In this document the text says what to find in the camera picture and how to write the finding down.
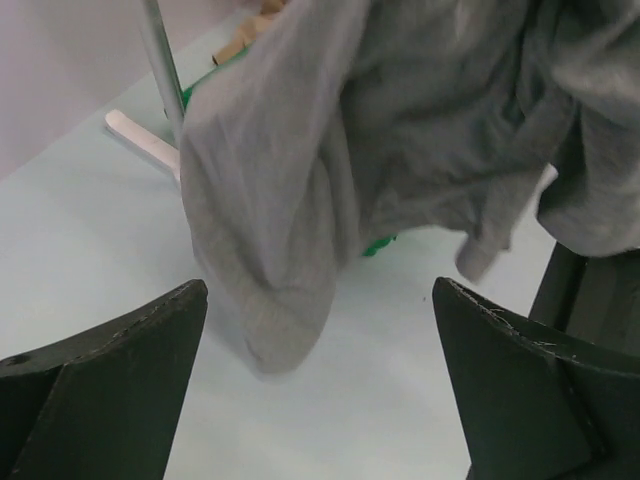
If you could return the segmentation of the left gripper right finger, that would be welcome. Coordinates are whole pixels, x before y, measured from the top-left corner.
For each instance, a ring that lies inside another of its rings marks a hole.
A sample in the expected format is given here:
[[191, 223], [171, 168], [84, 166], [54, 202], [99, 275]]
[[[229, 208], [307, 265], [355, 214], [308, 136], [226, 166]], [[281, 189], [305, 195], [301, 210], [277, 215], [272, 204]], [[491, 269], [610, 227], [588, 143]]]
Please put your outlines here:
[[639, 360], [436, 280], [471, 479], [636, 479]]

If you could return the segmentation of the grey t shirt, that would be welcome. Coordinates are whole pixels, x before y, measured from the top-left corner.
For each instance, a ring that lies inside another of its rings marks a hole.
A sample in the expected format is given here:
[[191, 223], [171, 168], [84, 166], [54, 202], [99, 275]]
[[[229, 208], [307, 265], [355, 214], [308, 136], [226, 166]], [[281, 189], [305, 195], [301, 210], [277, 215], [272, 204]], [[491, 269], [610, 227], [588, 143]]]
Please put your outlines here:
[[635, 1], [292, 1], [194, 92], [194, 253], [233, 351], [297, 369], [374, 242], [462, 232], [479, 280], [529, 200], [586, 257], [639, 245]]

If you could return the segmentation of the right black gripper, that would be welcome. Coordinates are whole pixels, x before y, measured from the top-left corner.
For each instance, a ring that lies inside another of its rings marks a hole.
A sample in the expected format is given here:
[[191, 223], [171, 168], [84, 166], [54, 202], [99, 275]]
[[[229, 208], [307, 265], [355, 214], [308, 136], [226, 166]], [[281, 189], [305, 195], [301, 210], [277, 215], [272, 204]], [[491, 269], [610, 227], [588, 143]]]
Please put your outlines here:
[[588, 258], [556, 245], [529, 319], [595, 345], [637, 345], [639, 252]]

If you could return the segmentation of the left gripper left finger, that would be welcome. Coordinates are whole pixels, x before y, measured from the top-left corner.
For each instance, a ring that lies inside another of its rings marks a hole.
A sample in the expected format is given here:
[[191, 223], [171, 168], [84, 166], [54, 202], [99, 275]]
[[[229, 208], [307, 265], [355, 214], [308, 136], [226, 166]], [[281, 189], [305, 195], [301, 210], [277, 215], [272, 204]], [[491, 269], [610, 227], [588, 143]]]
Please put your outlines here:
[[207, 287], [191, 280], [2, 360], [2, 478], [163, 478], [206, 313]]

